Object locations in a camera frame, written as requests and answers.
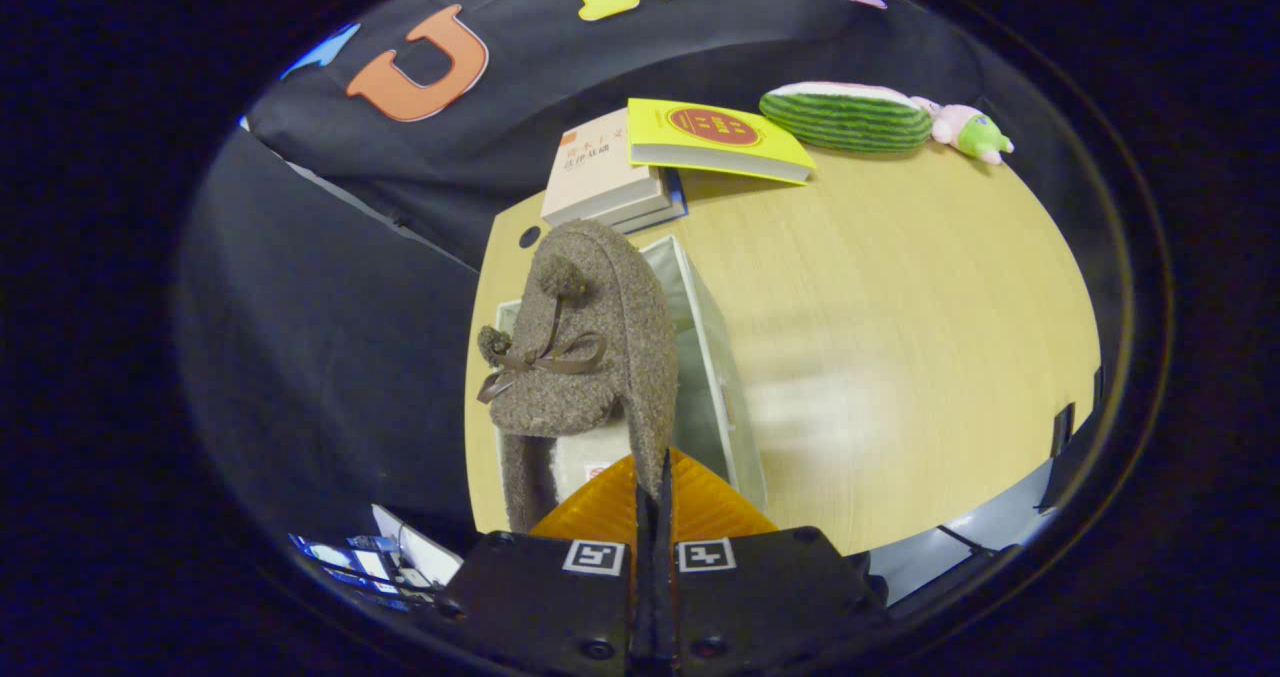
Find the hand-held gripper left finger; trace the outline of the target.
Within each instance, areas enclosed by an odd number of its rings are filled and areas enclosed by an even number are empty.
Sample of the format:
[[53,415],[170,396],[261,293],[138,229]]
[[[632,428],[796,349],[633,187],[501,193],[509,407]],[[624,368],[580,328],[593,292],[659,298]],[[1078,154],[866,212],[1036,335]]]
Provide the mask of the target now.
[[521,674],[625,676],[636,539],[635,459],[627,456],[531,532],[486,535],[436,595],[436,630]]

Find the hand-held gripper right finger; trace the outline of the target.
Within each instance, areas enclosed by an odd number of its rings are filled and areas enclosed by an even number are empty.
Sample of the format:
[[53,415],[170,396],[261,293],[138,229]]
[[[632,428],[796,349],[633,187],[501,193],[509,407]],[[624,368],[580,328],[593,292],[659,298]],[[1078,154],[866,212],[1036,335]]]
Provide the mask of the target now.
[[890,627],[864,554],[814,526],[781,529],[699,459],[672,449],[655,543],[655,651],[678,676],[823,671]]

